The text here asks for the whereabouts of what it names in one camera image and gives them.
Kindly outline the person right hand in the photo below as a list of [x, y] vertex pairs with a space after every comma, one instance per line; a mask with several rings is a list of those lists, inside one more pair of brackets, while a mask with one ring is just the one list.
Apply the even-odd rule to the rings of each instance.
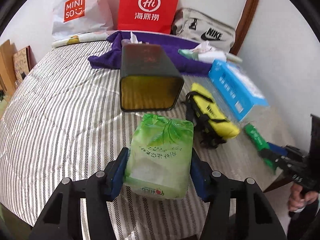
[[302, 194], [303, 187], [299, 184], [293, 183], [291, 186], [291, 193], [288, 200], [288, 210], [297, 211], [302, 209], [306, 205], [313, 203], [318, 199], [319, 193], [316, 191], [309, 191], [306, 194]]

